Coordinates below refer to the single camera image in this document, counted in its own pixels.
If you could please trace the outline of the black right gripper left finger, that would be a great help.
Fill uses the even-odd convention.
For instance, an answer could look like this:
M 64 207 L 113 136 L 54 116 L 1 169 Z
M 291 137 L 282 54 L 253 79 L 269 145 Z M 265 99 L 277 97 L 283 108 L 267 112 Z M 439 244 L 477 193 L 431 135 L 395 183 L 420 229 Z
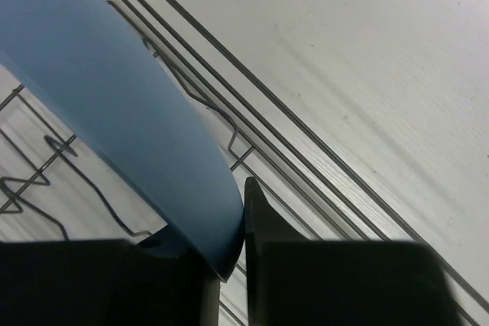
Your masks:
M 3 325 L 215 325 L 220 280 L 170 228 L 124 239 L 4 243 Z

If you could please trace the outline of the grey wire dish rack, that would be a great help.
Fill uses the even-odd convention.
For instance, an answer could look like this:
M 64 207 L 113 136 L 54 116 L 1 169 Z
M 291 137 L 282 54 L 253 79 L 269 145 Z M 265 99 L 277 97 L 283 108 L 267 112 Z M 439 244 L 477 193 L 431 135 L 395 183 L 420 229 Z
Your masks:
M 110 0 L 310 237 L 431 245 L 488 323 L 488 0 Z

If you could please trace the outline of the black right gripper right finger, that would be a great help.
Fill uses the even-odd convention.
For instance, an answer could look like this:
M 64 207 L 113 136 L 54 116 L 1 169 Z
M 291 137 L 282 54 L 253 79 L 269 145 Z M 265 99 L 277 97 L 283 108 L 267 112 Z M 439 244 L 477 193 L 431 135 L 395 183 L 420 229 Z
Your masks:
M 252 325 L 459 325 L 434 252 L 411 241 L 310 240 L 244 186 Z

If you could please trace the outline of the blue plate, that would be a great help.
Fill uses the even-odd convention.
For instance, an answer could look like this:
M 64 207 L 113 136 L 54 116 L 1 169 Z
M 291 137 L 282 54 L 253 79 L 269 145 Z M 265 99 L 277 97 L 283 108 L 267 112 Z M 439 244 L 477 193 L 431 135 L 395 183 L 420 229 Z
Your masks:
M 1 0 L 1 62 L 222 279 L 243 204 L 212 135 L 105 0 Z

